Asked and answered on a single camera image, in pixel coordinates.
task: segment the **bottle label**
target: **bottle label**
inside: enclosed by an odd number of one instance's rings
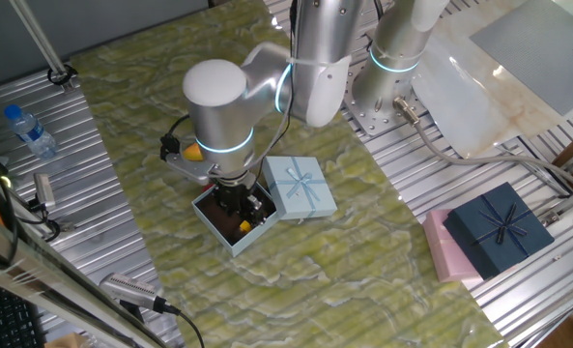
[[[40,136],[42,136],[43,134],[43,126],[41,123],[37,122],[35,123],[35,126],[29,130],[27,133],[25,134],[17,134],[17,137],[26,142],[26,141],[35,141],[37,139],[40,138]]]

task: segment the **ribbon bow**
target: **ribbon bow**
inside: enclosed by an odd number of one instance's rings
[[[293,186],[293,188],[291,188],[290,191],[288,191],[288,194],[286,194],[286,196],[288,198],[292,197],[293,194],[295,194],[295,192],[297,192],[297,190],[299,189],[299,187],[303,187],[303,190],[305,191],[306,194],[311,194],[312,196],[314,196],[314,198],[316,198],[317,201],[320,202],[320,198],[318,198],[318,195],[316,194],[316,192],[314,192],[314,190],[309,186],[309,182],[312,180],[312,173],[305,173],[302,177],[297,175],[297,173],[295,173],[295,171],[293,170],[293,168],[288,168],[286,169],[286,172],[293,178],[295,179],[295,185]]]
[[[481,198],[483,200],[483,203],[488,208],[488,210],[492,212],[493,216],[491,217],[482,211],[479,211],[479,214],[483,216],[488,222],[493,224],[495,228],[492,231],[477,238],[477,240],[473,243],[473,245],[475,246],[481,244],[495,235],[497,235],[497,244],[502,244],[505,232],[507,232],[509,239],[511,239],[511,241],[516,245],[516,247],[518,247],[522,252],[524,252],[526,256],[529,256],[529,252],[525,249],[525,247],[522,245],[522,243],[520,243],[520,241],[517,238],[517,236],[521,237],[526,236],[528,232],[523,228],[516,226],[515,223],[530,215],[531,214],[530,210],[526,210],[517,217],[514,217],[514,214],[516,213],[516,203],[514,203],[511,206],[511,209],[509,210],[509,214],[507,215],[507,217],[503,219],[501,217],[501,214],[499,214],[499,212],[495,209],[495,207],[493,207],[492,203],[490,203],[490,201],[488,200],[488,198],[486,198],[485,195],[482,195]]]

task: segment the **light blue gift box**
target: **light blue gift box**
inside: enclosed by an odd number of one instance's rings
[[[280,219],[328,217],[337,210],[316,158],[267,157],[263,171]]]

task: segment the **metal mounting plate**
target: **metal mounting plate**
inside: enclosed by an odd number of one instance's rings
[[[363,69],[365,69],[365,61],[351,66],[346,82],[344,102],[346,103],[346,106],[349,108],[349,110],[351,110],[353,113],[353,120],[359,124],[359,127],[362,131],[365,131],[370,136],[379,135],[403,125],[406,120],[401,117],[399,112],[393,111],[393,108],[391,109],[391,113],[383,113],[381,111],[373,115],[366,114],[359,109],[357,102],[353,98],[353,91],[351,91],[351,88],[353,86],[355,77],[357,77],[357,75],[353,72],[360,72]],[[421,116],[427,111],[427,109],[423,107],[423,104],[419,102],[415,92],[411,93],[411,96],[407,98],[407,103],[412,106],[412,109],[417,114],[417,116]]]

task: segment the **water bottle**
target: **water bottle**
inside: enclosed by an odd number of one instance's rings
[[[51,159],[56,155],[56,141],[35,116],[30,112],[23,112],[17,105],[5,108],[5,116],[9,128],[20,140],[26,143],[29,149],[42,160]]]

